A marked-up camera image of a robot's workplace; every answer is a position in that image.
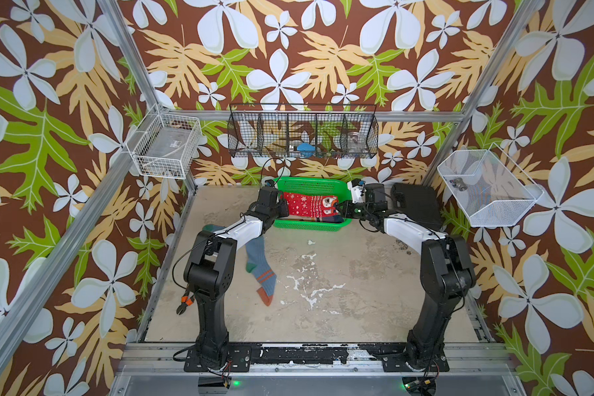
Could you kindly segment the cream purple striped sock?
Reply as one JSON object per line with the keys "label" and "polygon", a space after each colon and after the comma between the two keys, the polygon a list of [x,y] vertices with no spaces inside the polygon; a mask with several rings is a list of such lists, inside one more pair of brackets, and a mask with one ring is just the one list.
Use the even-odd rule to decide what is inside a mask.
{"label": "cream purple striped sock", "polygon": [[298,216],[298,221],[305,221],[310,223],[325,223],[325,224],[342,224],[345,219],[341,217],[339,214],[332,215],[332,216],[325,216],[325,217],[305,217],[305,216]]}

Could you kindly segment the red christmas sock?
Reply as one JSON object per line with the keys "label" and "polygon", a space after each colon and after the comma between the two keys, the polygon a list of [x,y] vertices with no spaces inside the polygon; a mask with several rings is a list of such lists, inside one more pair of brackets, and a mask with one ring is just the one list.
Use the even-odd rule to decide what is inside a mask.
{"label": "red christmas sock", "polygon": [[338,215],[336,196],[307,196],[297,193],[283,195],[288,202],[290,216],[325,217]]}

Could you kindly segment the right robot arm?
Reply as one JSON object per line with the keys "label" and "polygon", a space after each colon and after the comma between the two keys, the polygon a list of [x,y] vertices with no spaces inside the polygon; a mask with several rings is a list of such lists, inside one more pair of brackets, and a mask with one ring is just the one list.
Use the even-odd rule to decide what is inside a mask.
{"label": "right robot arm", "polygon": [[440,231],[444,224],[437,193],[428,186],[351,181],[350,199],[338,205],[344,218],[366,221],[373,232],[389,235],[420,255],[425,296],[404,351],[395,359],[408,371],[443,370],[444,337],[450,319],[464,307],[476,275],[467,242]]}

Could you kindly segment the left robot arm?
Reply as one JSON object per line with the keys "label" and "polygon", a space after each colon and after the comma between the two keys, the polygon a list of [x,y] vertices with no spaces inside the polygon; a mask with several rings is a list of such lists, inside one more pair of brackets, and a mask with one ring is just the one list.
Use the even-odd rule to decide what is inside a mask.
{"label": "left robot arm", "polygon": [[280,191],[264,186],[234,224],[196,236],[183,272],[186,289],[195,297],[200,326],[186,360],[192,370],[222,371],[229,364],[224,297],[234,280],[237,251],[286,216],[288,207]]}

